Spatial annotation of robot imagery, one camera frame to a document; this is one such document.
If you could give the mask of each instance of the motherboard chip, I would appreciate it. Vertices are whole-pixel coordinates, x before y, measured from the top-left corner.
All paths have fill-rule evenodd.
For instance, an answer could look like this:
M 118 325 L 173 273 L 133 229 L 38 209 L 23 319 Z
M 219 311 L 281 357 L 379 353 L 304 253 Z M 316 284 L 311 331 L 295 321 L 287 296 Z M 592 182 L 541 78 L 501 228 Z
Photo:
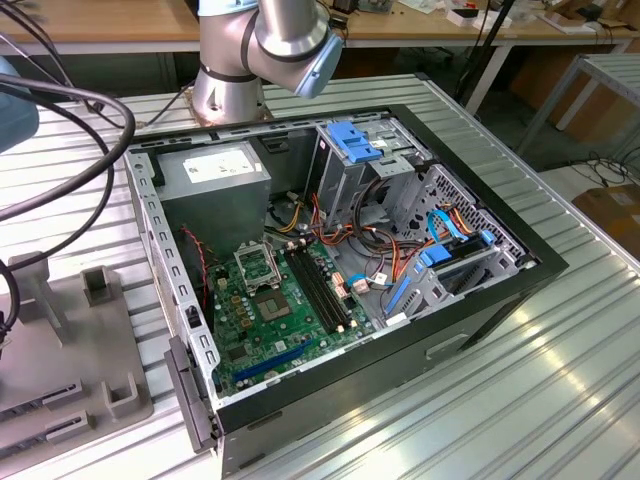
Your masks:
M 234 347 L 230 350 L 227 350 L 227 353 L 229 354 L 229 358 L 231 358 L 231 361 L 235 362 L 236 360 L 240 360 L 241 358 L 247 356 L 247 349 L 244 347 L 244 345 L 240 345 L 239 347 Z
M 291 307 L 280 290 L 256 295 L 254 302 L 265 322 L 272 322 L 291 314 Z

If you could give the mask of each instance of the metal rack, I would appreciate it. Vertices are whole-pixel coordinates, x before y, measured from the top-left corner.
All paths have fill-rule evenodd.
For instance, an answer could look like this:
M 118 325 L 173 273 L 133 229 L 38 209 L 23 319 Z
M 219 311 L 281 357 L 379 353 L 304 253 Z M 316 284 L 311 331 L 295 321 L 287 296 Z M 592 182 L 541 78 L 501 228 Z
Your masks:
M 527 147 L 531 145 L 531 142 L 540 131 L 545 120 L 581 72 L 590 75 L 595 83 L 591 82 L 590 87 L 585 89 L 585 92 L 588 91 L 586 97 L 584 99 L 578 98 L 574 104 L 576 106 L 571 107 L 575 109 L 575 111 L 571 113 L 571 117 L 573 117 L 576 111 L 584 104 L 584 101 L 586 101 L 589 95 L 593 93 L 598 83 L 609 87 L 618 95 L 640 108 L 640 54 L 578 55 L 553 88 L 549 97 L 533 117 L 533 120 L 531 120 L 531 123 L 529 123 L 516 149 L 518 155 L 522 155 Z M 614 157 L 622 153 L 637 135 L 638 129 L 632 129 L 630 134 L 619 144 L 614 153 Z
M 570 268 L 486 341 L 367 404 L 237 478 L 636 478 L 640 469 L 640 265 L 552 192 L 490 132 L 437 86 L 413 75 L 332 82 L 315 100 L 265 90 L 276 117 L 405 103 L 563 255 Z M 138 120 L 169 95 L 128 99 Z M 107 138 L 117 132 L 72 106 Z M 0 204 L 33 195 L 74 175 L 98 155 L 71 124 L 43 113 L 38 135 L 0 156 Z M 176 102 L 154 130 L 195 126 Z M 52 217 L 41 229 L 0 225 L 0 256 L 53 244 L 97 203 L 103 180 L 39 209 L 20 225 Z M 195 456 L 172 391 L 163 353 L 169 332 L 135 224 L 122 163 L 109 207 L 91 232 L 52 261 L 58 278 L 86 265 L 121 275 L 154 415 L 118 436 L 88 445 L 17 478 L 161 475 L 210 478 L 211 455 Z

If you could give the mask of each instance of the cardboard box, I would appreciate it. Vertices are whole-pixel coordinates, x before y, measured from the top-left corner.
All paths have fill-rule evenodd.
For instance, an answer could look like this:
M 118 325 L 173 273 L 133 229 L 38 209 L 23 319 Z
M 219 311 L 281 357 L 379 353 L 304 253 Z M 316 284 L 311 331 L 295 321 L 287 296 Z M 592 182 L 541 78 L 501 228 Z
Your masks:
M 600 15 L 600 18 L 616 20 L 628 1 L 629 0 L 606 0 L 605 4 L 601 5 L 602 15 Z
M 640 187 L 595 188 L 578 195 L 573 204 L 640 260 Z

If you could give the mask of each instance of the power cable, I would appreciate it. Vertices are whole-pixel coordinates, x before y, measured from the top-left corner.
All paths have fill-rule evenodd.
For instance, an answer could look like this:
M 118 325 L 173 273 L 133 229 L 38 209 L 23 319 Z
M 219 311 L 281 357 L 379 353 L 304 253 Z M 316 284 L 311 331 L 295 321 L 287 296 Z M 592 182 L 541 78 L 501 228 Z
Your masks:
M 496 21 L 493 23 L 491 30 L 487 34 L 487 37 L 482 44 L 482 47 L 479 50 L 479 53 L 474 56 L 471 67 L 469 67 L 469 73 L 462 79 L 460 85 L 456 89 L 454 94 L 454 100 L 456 102 L 461 102 L 465 96 L 466 91 L 470 88 L 471 83 L 476 81 L 476 77 L 478 77 L 479 72 L 484 71 L 484 66 L 489 61 L 489 56 L 491 55 L 491 44 L 493 40 L 498 35 L 498 31 L 504 22 L 504 19 L 507 17 L 511 7 L 515 3 L 515 0 L 505 0 L 502 4 L 502 8 L 498 13 L 498 17 Z
M 9 268 L 0 260 L 0 275 L 4 277 L 9 286 L 9 297 L 11 299 L 11 307 L 9 309 L 9 316 L 4 319 L 4 314 L 0 312 L 0 345 L 4 343 L 4 339 L 7 333 L 15 325 L 20 313 L 20 290 L 18 289 L 18 283 L 13 274 L 9 271 Z M 0 357 L 2 357 L 2 349 L 0 348 Z
M 485 8 L 484 10 L 484 18 L 482 19 L 482 26 L 480 27 L 480 31 L 478 32 L 478 36 L 476 37 L 476 43 L 473 45 L 473 48 L 471 49 L 471 52 L 467 57 L 467 61 L 465 62 L 464 67 L 462 67 L 462 70 L 460 70 L 460 76 L 458 77 L 458 81 L 456 82 L 456 91 L 458 91 L 458 89 L 460 88 L 460 82 L 462 82 L 463 78 L 465 78 L 469 73 L 469 63 L 471 63 L 471 59 L 473 58 L 473 56 L 476 55 L 476 49 L 478 48 L 478 44 L 480 43 L 480 39 L 482 38 L 482 33 L 484 32 L 484 26 L 487 23 L 488 16 L 489 2 L 487 2 L 487 8 Z
M 58 185 L 51 190 L 37 195 L 29 200 L 25 200 L 23 202 L 0 210 L 0 222 L 21 215 L 25 212 L 33 210 L 34 208 L 46 205 L 47 203 L 68 195 L 69 193 L 90 182 L 95 177 L 104 172 L 109 166 L 113 165 L 122 156 L 122 154 L 125 153 L 135 134 L 135 118 L 133 116 L 133 113 L 131 113 L 131 110 L 129 110 L 119 101 L 106 95 L 90 92 L 88 90 L 64 87 L 61 85 L 39 82 L 36 80 L 28 80 L 25 78 L 18 78 L 12 75 L 4 74 L 0 74 L 0 83 L 48 93 L 57 93 L 60 95 L 66 95 L 72 99 L 80 98 L 85 100 L 94 100 L 111 106 L 116 111 L 118 111 L 125 120 L 122 134 L 118 138 L 115 146 L 108 153 L 106 153 L 104 157 L 102 157 L 100 160 L 98 160 L 96 163 L 91 165 L 80 174 L 76 175 L 74 178 L 67 180 L 63 184 Z
M 63 109 L 62 107 L 56 105 L 53 102 L 49 102 L 49 101 L 44 100 L 42 98 L 36 97 L 35 95 L 32 95 L 31 93 L 24 92 L 24 91 L 18 90 L 16 88 L 7 87 L 5 85 L 0 84 L 0 92 L 5 93 L 7 95 L 11 95 L 11 96 L 16 97 L 16 98 L 19 98 L 21 100 L 33 102 L 33 103 L 35 103 L 37 105 L 40 105 L 41 107 L 47 108 L 47 109 L 51 110 L 52 112 L 57 113 L 58 115 L 66 118 L 67 120 L 70 120 L 71 122 L 75 123 L 77 126 L 82 128 L 85 132 L 87 132 L 87 134 L 89 134 L 89 136 L 91 138 L 93 138 L 93 140 L 95 140 L 95 142 L 98 144 L 98 147 L 100 147 L 100 150 L 102 150 L 102 153 L 104 153 L 105 155 L 107 155 L 109 153 L 109 148 L 104 143 L 104 140 L 102 140 L 100 135 L 98 135 L 98 133 L 93 128 L 91 128 L 86 122 L 84 122 L 82 119 L 78 118 L 73 113 L 66 111 L 65 109 Z M 107 203 L 109 201 L 109 197 L 111 196 L 111 191 L 113 190 L 114 180 L 115 180 L 114 168 L 113 168 L 113 165 L 110 165 L 107 168 L 107 183 L 105 185 L 104 193 L 102 195 L 102 198 L 100 199 L 100 202 L 98 202 L 98 205 L 96 206 L 96 208 L 93 211 L 93 213 L 91 214 L 91 216 L 85 221 L 85 223 L 78 230 L 76 230 L 73 234 L 71 234 L 67 239 L 65 239 L 63 242 L 61 242 L 58 245 L 50 248 L 49 250 L 46 250 L 45 252 L 41 252 L 38 255 L 34 255 L 33 257 L 30 257 L 30 258 L 28 258 L 26 260 L 23 260 L 23 261 L 18 262 L 16 264 L 10 265 L 8 267 L 9 270 L 12 271 L 12 272 L 15 272 L 16 270 L 19 270 L 21 268 L 27 267 L 29 265 L 33 265 L 34 263 L 37 263 L 37 262 L 39 262 L 41 260 L 44 260 L 44 259 L 46 259 L 46 258 L 48 258 L 48 257 L 50 257 L 52 255 L 55 255 L 56 253 L 58 253 L 62 249 L 68 247 L 73 242 L 75 242 L 84 233 L 86 233 L 87 230 L 89 230 L 93 226 L 93 224 L 96 222 L 98 217 L 102 214 L 102 212 L 104 211 L 105 207 L 107 206 Z
M 63 80 L 57 78 L 51 71 L 44 67 L 40 62 L 38 62 L 32 55 L 26 52 L 20 45 L 17 44 L 10 36 L 7 34 L 0 33 L 0 39 L 4 40 L 11 48 L 13 48 L 18 54 L 24 57 L 29 63 L 31 63 L 36 69 L 38 69 L 43 75 L 49 78 L 51 81 L 58 84 L 66 84 L 69 87 L 74 87 L 75 84 L 71 80 L 64 64 L 62 62 L 62 58 L 58 50 L 55 47 L 55 44 L 51 40 L 51 37 L 47 34 L 47 32 L 40 26 L 36 21 L 31 18 L 27 13 L 18 8 L 14 3 L 9 0 L 0 0 L 0 12 L 5 13 L 11 20 L 13 20 L 16 24 L 20 25 L 24 30 L 26 30 L 32 37 L 34 37 L 47 51 L 51 59 L 53 60 L 57 70 L 63 77 Z M 182 87 L 180 91 L 160 110 L 151 120 L 147 122 L 141 122 L 139 127 L 148 127 L 154 124 L 164 113 L 166 113 L 169 108 L 183 95 L 187 89 L 195 85 L 195 79 L 189 82 L 187 85 Z M 112 127 L 122 129 L 124 128 L 122 125 L 111 120 L 108 116 L 102 113 L 102 108 L 104 108 L 104 104 L 96 103 L 94 105 L 89 104 L 87 101 L 83 101 L 83 104 L 87 108 L 90 113 L 94 113 L 98 115 L 100 118 L 109 123 Z
M 56 50 L 56 47 L 53 44 L 53 41 L 51 40 L 51 37 L 49 37 L 47 32 L 40 25 L 38 25 L 38 23 L 34 21 L 28 14 L 23 12 L 17 6 L 9 3 L 7 0 L 0 0 L 0 12 L 4 13 L 7 17 L 13 20 L 14 23 L 17 23 L 18 25 L 20 25 L 20 27 L 26 30 L 33 38 L 38 40 L 38 42 L 45 48 L 45 50 L 51 56 L 53 63 L 56 65 L 56 68 L 60 71 L 64 79 L 64 84 L 66 84 L 68 87 L 75 88 L 73 81 L 71 80 L 66 69 L 64 68 L 62 59 L 60 58 L 60 54 Z M 83 99 L 82 103 L 85 105 L 87 110 L 89 110 L 92 113 L 95 113 L 100 118 L 102 118 L 107 123 L 109 123 L 111 126 L 115 128 L 120 128 L 120 129 L 123 128 L 121 125 L 118 125 L 116 122 L 114 122 L 113 120 L 111 120 L 109 117 L 107 117 L 105 114 L 101 112 L 102 108 L 104 107 L 104 104 L 101 104 L 98 102 L 97 105 L 91 105 L 89 104 L 89 102 L 87 102 L 86 99 Z

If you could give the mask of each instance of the orange wire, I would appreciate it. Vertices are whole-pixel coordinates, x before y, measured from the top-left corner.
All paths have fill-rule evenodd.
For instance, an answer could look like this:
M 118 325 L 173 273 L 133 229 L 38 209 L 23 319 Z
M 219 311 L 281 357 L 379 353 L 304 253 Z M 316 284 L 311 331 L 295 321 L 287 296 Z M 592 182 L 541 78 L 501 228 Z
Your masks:
M 473 231 L 469 227 L 467 227 L 467 225 L 464 223 L 464 220 L 462 220 L 462 216 L 460 215 L 460 212 L 458 211 L 457 208 L 453 209 L 453 214 L 456 216 L 456 218 L 460 222 L 460 227 L 464 230 L 464 233 L 466 233 L 467 235 L 473 233 Z

